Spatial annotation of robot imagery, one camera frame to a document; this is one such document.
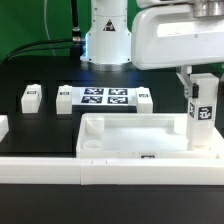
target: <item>black table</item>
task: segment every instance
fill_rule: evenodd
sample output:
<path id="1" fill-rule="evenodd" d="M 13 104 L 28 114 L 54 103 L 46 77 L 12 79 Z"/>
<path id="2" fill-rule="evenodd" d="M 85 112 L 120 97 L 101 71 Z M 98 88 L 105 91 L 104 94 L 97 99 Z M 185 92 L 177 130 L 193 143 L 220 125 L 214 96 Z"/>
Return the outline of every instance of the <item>black table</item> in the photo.
<path id="1" fill-rule="evenodd" d="M 220 73 L 195 66 L 193 73 Z M 29 84 L 42 86 L 39 113 L 23 115 L 20 100 Z M 175 69 L 125 72 L 88 71 L 68 57 L 26 56 L 0 67 L 0 114 L 10 131 L 0 156 L 75 157 L 80 119 L 106 107 L 73 107 L 56 115 L 61 85 L 150 88 L 155 113 L 183 113 L 187 101 Z M 224 135 L 224 99 L 219 97 L 216 127 Z M 112 112 L 134 113 L 135 108 Z M 223 186 L 0 185 L 0 223 L 224 223 Z"/>

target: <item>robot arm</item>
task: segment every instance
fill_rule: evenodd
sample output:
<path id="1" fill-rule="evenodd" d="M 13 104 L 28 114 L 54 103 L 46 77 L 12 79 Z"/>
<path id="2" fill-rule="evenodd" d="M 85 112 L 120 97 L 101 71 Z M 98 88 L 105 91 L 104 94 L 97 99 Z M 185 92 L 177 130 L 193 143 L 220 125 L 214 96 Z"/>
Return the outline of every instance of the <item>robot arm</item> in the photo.
<path id="1" fill-rule="evenodd" d="M 146 6 L 147 2 L 151 6 L 165 1 L 139 0 L 138 4 Z M 197 4 L 188 2 L 140 12 L 133 23 L 134 65 L 145 70 L 223 61 L 224 17 L 197 17 L 203 13 L 195 8 Z"/>

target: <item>white block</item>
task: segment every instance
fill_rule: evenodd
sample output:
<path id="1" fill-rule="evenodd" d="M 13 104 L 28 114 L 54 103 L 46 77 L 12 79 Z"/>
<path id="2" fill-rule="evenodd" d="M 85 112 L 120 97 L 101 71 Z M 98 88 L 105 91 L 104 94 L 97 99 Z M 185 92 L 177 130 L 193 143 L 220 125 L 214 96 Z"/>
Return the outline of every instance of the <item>white block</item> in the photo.
<path id="1" fill-rule="evenodd" d="M 136 89 L 137 113 L 153 113 L 153 102 L 149 89 Z"/>
<path id="2" fill-rule="evenodd" d="M 187 119 L 185 117 L 176 117 L 174 121 L 174 133 L 177 135 L 186 135 Z"/>
<path id="3" fill-rule="evenodd" d="M 9 131 L 8 118 L 5 115 L 0 116 L 0 142 Z"/>
<path id="4" fill-rule="evenodd" d="M 118 185 L 223 185 L 222 160 L 119 160 Z"/>
<path id="5" fill-rule="evenodd" d="M 214 132 L 219 79 L 208 73 L 191 75 L 191 81 L 199 85 L 199 98 L 189 99 L 188 149 L 206 149 Z"/>
<path id="6" fill-rule="evenodd" d="M 23 113 L 38 113 L 41 99 L 41 86 L 28 85 L 21 100 Z"/>
<path id="7" fill-rule="evenodd" d="M 0 183 L 80 184 L 81 162 L 73 158 L 0 158 Z"/>
<path id="8" fill-rule="evenodd" d="M 104 133 L 104 117 L 100 115 L 88 115 L 86 120 L 88 134 L 96 135 Z"/>
<path id="9" fill-rule="evenodd" d="M 72 114 L 72 86 L 60 86 L 56 100 L 57 114 Z"/>

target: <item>green wall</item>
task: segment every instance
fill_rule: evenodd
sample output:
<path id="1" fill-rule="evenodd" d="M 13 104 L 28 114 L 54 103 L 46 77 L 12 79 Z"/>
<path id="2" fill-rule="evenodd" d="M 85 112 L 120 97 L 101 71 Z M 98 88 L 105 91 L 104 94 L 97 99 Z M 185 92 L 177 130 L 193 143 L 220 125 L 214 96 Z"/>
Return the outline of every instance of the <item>green wall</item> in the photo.
<path id="1" fill-rule="evenodd" d="M 128 27 L 131 29 L 139 8 L 136 0 L 128 2 Z M 91 0 L 77 0 L 77 3 L 80 27 L 86 33 L 91 25 Z M 48 0 L 47 18 L 51 39 L 71 37 L 70 0 Z M 44 0 L 0 0 L 0 60 L 21 45 L 46 39 Z M 67 51 L 56 52 L 56 55 L 66 54 Z"/>

